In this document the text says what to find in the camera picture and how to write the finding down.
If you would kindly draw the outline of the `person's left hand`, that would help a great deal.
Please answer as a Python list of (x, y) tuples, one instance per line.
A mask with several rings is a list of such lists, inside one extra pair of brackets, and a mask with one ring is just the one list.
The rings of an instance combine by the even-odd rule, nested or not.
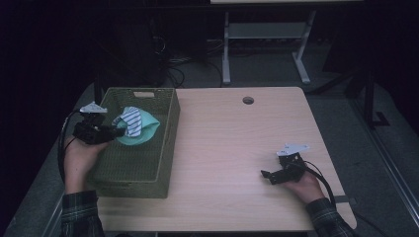
[(67, 195), (85, 192), (87, 177), (98, 160), (99, 154), (107, 148), (109, 142), (89, 145), (74, 136), (65, 140), (64, 184)]

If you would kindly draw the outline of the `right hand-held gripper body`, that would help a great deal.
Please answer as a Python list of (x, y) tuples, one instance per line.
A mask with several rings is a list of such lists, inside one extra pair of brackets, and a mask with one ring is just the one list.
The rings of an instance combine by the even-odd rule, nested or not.
[(279, 184), (295, 181), (298, 182), (304, 173), (304, 161), (300, 156), (301, 151), (309, 148), (305, 144), (289, 144), (277, 152), (282, 169), (274, 172), (273, 176), (279, 181)]

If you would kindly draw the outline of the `black stand post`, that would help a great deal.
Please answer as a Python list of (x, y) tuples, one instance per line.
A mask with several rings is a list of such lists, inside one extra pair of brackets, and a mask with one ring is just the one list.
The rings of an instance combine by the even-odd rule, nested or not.
[(102, 102), (102, 97), (103, 97), (103, 90), (102, 90), (100, 76), (96, 75), (95, 80), (94, 80), (94, 99), (95, 99), (95, 103), (100, 105), (101, 102)]

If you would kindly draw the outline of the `green woven basket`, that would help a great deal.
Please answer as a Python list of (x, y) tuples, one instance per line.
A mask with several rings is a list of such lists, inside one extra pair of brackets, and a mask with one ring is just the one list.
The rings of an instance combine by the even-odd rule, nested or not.
[(110, 88), (101, 106), (108, 110), (105, 125), (126, 107), (150, 113), (160, 125), (142, 144), (113, 141), (101, 154), (88, 177), (88, 184), (100, 197), (166, 198), (180, 115), (173, 88)]

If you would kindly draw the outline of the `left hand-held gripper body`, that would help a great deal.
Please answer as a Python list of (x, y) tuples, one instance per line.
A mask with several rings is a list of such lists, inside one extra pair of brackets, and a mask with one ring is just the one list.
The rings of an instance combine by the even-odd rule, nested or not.
[(112, 128), (103, 125), (108, 110), (92, 102), (79, 110), (83, 120), (74, 126), (73, 136), (86, 144), (95, 145), (114, 139)]

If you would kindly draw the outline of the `mint green garment striped lining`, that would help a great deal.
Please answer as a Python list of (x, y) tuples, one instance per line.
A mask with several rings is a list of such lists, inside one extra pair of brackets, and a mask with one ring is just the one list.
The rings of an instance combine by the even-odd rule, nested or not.
[(137, 107), (125, 107), (112, 121), (117, 128), (124, 128), (123, 136), (117, 141), (123, 145), (139, 145), (150, 140), (160, 126), (160, 121), (152, 114)]

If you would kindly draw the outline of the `grey metal stand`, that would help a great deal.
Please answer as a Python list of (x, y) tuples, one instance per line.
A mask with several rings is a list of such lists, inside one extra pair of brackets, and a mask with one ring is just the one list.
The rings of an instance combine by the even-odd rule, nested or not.
[(305, 22), (291, 23), (232, 23), (229, 13), (224, 14), (222, 81), (224, 85), (231, 83), (229, 65), (230, 40), (300, 40), (297, 51), (292, 53), (293, 62), (303, 84), (309, 84), (310, 78), (302, 62), (311, 29), (316, 16), (315, 11), (308, 14)]

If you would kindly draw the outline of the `black floor bracket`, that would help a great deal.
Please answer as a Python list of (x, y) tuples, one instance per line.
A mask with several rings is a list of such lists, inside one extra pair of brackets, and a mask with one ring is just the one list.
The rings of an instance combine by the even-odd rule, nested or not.
[(370, 129), (377, 126), (389, 126), (389, 122), (382, 112), (374, 110), (375, 77), (371, 71), (367, 74), (364, 98), (364, 120)]

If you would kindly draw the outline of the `aluminium floor rail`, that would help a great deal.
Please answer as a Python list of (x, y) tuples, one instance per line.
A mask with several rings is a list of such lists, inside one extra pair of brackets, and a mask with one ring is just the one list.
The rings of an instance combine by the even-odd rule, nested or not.
[(360, 103), (356, 100), (350, 100), (349, 104), (363, 125), (363, 128), (374, 145), (375, 150), (379, 154), (383, 167), (401, 198), (406, 210), (419, 229), (419, 199), (413, 194), (396, 164), (392, 160), (392, 157), (379, 137), (376, 128), (373, 125), (370, 125), (364, 118), (363, 108)]

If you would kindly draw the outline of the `person's right hand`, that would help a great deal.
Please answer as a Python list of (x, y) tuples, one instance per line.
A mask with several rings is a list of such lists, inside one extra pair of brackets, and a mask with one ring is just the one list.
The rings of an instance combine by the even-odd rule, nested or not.
[(298, 182), (285, 182), (283, 187), (292, 191), (305, 204), (325, 198), (317, 179), (308, 172), (305, 172)]

